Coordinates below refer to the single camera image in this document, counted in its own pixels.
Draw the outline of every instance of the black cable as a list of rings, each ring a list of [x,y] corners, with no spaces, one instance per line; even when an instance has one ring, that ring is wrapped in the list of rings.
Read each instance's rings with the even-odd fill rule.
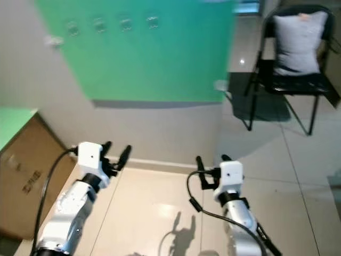
[[[37,213],[36,224],[34,227],[34,239],[33,239],[33,244],[32,244],[30,256],[33,256],[35,254],[37,239],[38,239],[39,226],[40,226],[40,218],[42,216],[45,197],[46,197],[46,191],[48,188],[48,184],[50,183],[50,179],[52,177],[52,174],[53,174],[56,166],[58,165],[58,162],[63,158],[63,156],[67,155],[70,152],[75,152],[75,150],[76,150],[76,148],[69,148],[69,149],[65,150],[63,153],[61,153],[59,155],[59,157],[54,161],[54,163],[51,166],[51,169],[50,169],[50,171],[46,177],[45,183],[44,183],[43,188],[42,188],[42,193],[40,196],[40,205],[39,205],[39,209],[38,209],[38,213]]]
[[[221,220],[225,220],[231,224],[234,224],[238,227],[240,227],[241,229],[243,229],[246,233],[248,233],[256,242],[257,244],[260,246],[261,248],[261,252],[262,252],[262,256],[267,256],[266,254],[266,249],[264,247],[264,244],[262,243],[262,241],[250,230],[248,229],[246,226],[230,219],[230,218],[226,218],[224,216],[220,216],[218,214],[215,214],[215,213],[212,213],[212,212],[209,212],[209,211],[206,211],[204,210],[201,205],[198,203],[198,201],[195,199],[195,197],[192,196],[192,193],[191,193],[191,190],[190,190],[190,186],[189,186],[189,181],[190,181],[190,178],[191,176],[197,174],[197,173],[208,173],[210,174],[210,171],[194,171],[194,172],[191,172],[188,177],[187,177],[187,182],[186,182],[186,185],[187,185],[187,191],[188,191],[188,194],[189,196],[191,197],[190,199],[190,202],[191,204],[194,206],[194,208],[198,211],[198,212],[203,212],[204,214],[206,215],[209,215],[211,217],[215,217],[215,218],[218,218],[218,219],[221,219]]]

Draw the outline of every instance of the tiled floor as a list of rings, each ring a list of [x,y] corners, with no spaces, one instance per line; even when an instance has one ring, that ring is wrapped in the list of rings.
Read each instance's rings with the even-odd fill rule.
[[[239,18],[232,72],[251,71],[259,24],[258,18]],[[234,87],[240,84],[242,91],[243,76],[239,77]],[[322,99],[314,135],[306,137],[292,115],[287,118],[278,98],[265,95],[254,129],[248,132],[235,116],[236,104],[243,99],[238,94],[234,97],[233,104],[228,99],[223,102],[217,155],[228,154],[243,163],[242,195],[248,198],[253,213],[283,255],[341,255],[336,205],[341,198],[329,186],[330,179],[340,177],[341,171],[341,109],[333,109]],[[288,100],[307,125],[312,100]],[[76,173],[74,170],[69,182]],[[191,207],[185,180],[185,174],[123,170],[99,193],[76,255],[227,255],[223,223]],[[212,192],[203,193],[197,180],[193,180],[192,190],[205,208],[221,213]],[[24,241],[16,255],[28,255],[29,246],[29,241]]]

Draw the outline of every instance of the chair leg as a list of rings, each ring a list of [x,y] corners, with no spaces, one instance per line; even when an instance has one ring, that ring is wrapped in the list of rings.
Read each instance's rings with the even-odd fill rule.
[[[313,106],[313,113],[312,113],[311,120],[310,120],[310,127],[309,127],[308,136],[311,136],[313,133],[314,123],[315,123],[315,118],[316,118],[316,111],[317,111],[317,108],[319,105],[319,99],[320,99],[320,96],[316,95],[315,101],[314,101],[314,106]]]
[[[251,86],[252,86],[252,84],[255,82],[255,75],[256,75],[255,72],[253,72],[253,73],[251,74],[250,79],[249,79],[249,82],[248,82],[248,84],[247,84],[247,86],[246,86],[246,88],[245,88],[245,91],[244,91],[244,97],[247,96],[247,95],[249,94],[249,91],[250,91],[250,89],[251,89]]]
[[[255,118],[256,107],[257,107],[257,97],[258,97],[258,87],[259,83],[255,83],[254,94],[252,96],[252,103],[251,103],[251,112],[250,112],[250,124],[247,128],[248,131],[252,130],[252,124]]]

